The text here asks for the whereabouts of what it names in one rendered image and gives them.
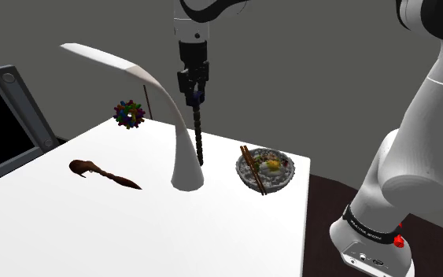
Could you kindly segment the black ribbed stick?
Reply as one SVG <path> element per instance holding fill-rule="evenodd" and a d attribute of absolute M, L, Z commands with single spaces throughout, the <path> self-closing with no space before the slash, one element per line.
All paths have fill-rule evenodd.
<path fill-rule="evenodd" d="M 201 104 L 201 93 L 195 91 L 193 93 L 194 96 L 194 105 L 193 109 L 193 117 L 194 117 L 194 132 L 196 139 L 196 152 L 198 156 L 198 161 L 200 166 L 203 165 L 203 149 L 202 149 L 202 137 L 201 137 L 201 114 L 200 114 L 200 104 Z"/>

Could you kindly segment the thin brown rod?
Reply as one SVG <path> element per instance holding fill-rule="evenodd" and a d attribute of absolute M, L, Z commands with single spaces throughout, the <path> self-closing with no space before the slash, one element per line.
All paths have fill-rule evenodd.
<path fill-rule="evenodd" d="M 142 85 L 143 86 L 143 91 L 144 91 L 144 95 L 146 98 L 146 104 L 147 104 L 147 108 L 148 108 L 148 113 L 150 116 L 150 119 L 153 120 L 153 114 L 152 114 L 152 110 L 151 110 L 151 105 L 150 105 L 150 99 L 149 99 L 149 95 L 148 95 L 148 91 L 146 88 L 146 85 Z"/>

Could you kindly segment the brown carved wooden spoon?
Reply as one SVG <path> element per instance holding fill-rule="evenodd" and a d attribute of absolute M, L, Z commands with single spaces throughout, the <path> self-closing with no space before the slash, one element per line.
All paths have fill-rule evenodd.
<path fill-rule="evenodd" d="M 129 187 L 132 189 L 136 189 L 136 190 L 141 190 L 141 187 L 134 183 L 133 181 L 126 179 L 124 177 L 118 176 L 118 175 L 114 175 L 110 172 L 106 172 L 104 170 L 102 170 L 101 168 L 99 168 L 94 162 L 92 161 L 82 161 L 82 160 L 73 160 L 69 163 L 69 169 L 84 178 L 83 173 L 84 172 L 94 172 L 94 173 L 98 173 L 101 176 L 104 176 L 108 179 L 111 179 L 112 181 L 114 181 L 115 183 L 120 184 L 123 187 Z"/>

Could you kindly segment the multicoloured knobbly ball toy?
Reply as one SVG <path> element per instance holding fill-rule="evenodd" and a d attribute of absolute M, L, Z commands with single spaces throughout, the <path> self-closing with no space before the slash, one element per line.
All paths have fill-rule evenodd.
<path fill-rule="evenodd" d="M 130 100 L 128 102 L 121 101 L 113 108 L 116 114 L 113 118 L 119 126 L 126 129 L 138 127 L 144 121 L 146 112 L 142 109 L 142 105 Z"/>

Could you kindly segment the white table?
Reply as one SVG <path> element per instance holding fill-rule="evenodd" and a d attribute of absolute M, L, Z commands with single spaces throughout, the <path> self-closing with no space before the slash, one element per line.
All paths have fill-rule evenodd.
<path fill-rule="evenodd" d="M 310 160 L 280 191 L 238 177 L 241 143 L 203 137 L 205 183 L 171 184 L 175 129 L 114 120 L 0 178 L 0 277 L 302 277 Z M 73 160 L 133 181 L 123 187 Z"/>

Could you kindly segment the white desk lamp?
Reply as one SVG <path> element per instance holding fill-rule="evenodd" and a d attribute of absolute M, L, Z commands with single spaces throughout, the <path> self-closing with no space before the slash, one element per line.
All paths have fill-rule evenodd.
<path fill-rule="evenodd" d="M 151 74 L 131 61 L 90 46 L 67 42 L 61 44 L 61 48 L 97 63 L 127 72 L 140 79 L 144 84 L 153 87 L 168 104 L 175 122 L 175 163 L 171 179 L 173 187 L 181 191 L 194 191 L 204 185 L 203 172 L 182 114 L 171 95 Z"/>

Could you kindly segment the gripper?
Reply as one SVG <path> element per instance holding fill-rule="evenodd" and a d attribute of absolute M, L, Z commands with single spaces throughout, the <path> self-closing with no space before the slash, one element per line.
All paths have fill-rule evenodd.
<path fill-rule="evenodd" d="M 205 86 L 209 81 L 208 42 L 179 41 L 179 56 L 184 69 L 177 72 L 179 91 L 184 94 L 186 104 L 192 100 L 192 88 L 189 73 L 198 78 L 199 103 L 205 101 Z"/>

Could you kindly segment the grey bowl of rice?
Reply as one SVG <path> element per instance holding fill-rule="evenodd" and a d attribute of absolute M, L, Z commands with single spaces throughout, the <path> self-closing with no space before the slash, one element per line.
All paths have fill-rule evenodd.
<path fill-rule="evenodd" d="M 265 193 L 270 194 L 281 190 L 293 178 L 296 168 L 293 161 L 283 152 L 269 148 L 256 148 L 250 150 L 249 154 Z M 261 192 L 243 155 L 236 161 L 235 170 L 248 188 Z"/>

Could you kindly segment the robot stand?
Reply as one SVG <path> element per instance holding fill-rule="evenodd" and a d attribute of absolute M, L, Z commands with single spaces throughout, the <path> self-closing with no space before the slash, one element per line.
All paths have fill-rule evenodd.
<path fill-rule="evenodd" d="M 355 189 L 338 181 L 309 177 L 302 277 L 370 277 L 345 265 L 330 240 L 330 225 L 355 195 Z M 403 236 L 412 249 L 415 277 L 443 277 L 443 228 L 412 214 L 403 226 Z"/>

